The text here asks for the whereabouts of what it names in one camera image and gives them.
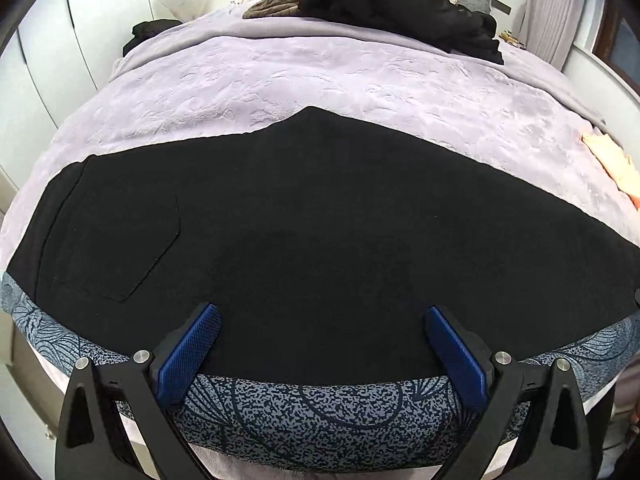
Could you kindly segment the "black pants with patterned lining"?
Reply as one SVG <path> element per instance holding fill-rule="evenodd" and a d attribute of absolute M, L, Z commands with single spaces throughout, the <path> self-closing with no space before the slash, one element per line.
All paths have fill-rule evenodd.
<path fill-rule="evenodd" d="M 91 155 L 47 185 L 2 308 L 63 373 L 221 328 L 172 420 L 200 448 L 323 472 L 441 463 L 472 416 L 428 346 L 568 359 L 591 398 L 639 348 L 639 249 L 519 178 L 307 107 L 251 133 Z"/>

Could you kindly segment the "peach folded garment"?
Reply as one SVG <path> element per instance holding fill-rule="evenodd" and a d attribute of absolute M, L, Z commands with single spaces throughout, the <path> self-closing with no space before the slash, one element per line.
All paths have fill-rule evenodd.
<path fill-rule="evenodd" d="M 626 194 L 634 208 L 640 207 L 640 174 L 631 156 L 608 134 L 597 128 L 582 133 L 582 142 L 600 162 L 606 173 L 615 182 L 620 192 Z"/>

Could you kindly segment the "dark framed window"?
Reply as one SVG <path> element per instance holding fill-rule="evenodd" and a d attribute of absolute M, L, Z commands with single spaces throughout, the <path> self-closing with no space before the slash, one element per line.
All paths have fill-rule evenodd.
<path fill-rule="evenodd" d="M 639 40 L 612 0 L 605 0 L 593 53 L 639 93 Z"/>

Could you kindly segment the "white wardrobe doors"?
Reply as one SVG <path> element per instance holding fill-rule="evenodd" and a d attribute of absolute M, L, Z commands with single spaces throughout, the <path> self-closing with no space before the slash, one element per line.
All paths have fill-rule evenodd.
<path fill-rule="evenodd" d="M 14 188 L 152 16 L 151 0 L 35 1 L 1 55 L 1 171 Z"/>

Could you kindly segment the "lavender plush bed blanket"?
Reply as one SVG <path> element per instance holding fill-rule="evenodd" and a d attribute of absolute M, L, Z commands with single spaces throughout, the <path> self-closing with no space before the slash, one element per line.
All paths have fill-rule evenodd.
<path fill-rule="evenodd" d="M 9 206 L 9 261 L 47 184 L 65 166 L 172 141 L 244 133 L 307 106 L 410 133 L 510 172 L 638 240 L 639 216 L 582 135 L 602 114 L 570 78 L 503 44 L 502 65 L 390 32 L 304 18 L 244 18 L 229 6 L 115 62 L 67 117 Z"/>

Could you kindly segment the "grey window curtain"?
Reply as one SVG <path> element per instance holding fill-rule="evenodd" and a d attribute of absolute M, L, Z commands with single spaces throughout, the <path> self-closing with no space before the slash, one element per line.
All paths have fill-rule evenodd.
<path fill-rule="evenodd" d="M 572 47 L 596 43 L 605 0 L 526 0 L 514 35 L 526 50 L 562 70 Z"/>

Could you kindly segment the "black clothes beside bed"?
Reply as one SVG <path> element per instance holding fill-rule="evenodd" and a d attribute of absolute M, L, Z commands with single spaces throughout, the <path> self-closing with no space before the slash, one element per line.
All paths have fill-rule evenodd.
<path fill-rule="evenodd" d="M 161 18 L 160 20 L 141 22 L 131 29 L 131 39 L 122 47 L 122 55 L 126 56 L 131 50 L 134 50 L 146 40 L 152 39 L 161 34 L 165 30 L 181 25 L 178 20 L 170 20 L 169 18 Z"/>

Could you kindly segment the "black jacket pile on bed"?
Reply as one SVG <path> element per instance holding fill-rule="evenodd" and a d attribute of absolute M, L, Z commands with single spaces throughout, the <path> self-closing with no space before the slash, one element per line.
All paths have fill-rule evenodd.
<path fill-rule="evenodd" d="M 497 22 L 449 0 L 299 0 L 305 18 L 385 30 L 501 65 Z"/>

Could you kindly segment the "brown knitted garment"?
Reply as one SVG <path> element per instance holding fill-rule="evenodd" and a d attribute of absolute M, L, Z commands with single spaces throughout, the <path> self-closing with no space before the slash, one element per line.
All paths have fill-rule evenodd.
<path fill-rule="evenodd" d="M 244 20 L 250 18 L 292 18 L 299 14 L 300 0 L 260 0 L 248 8 Z"/>

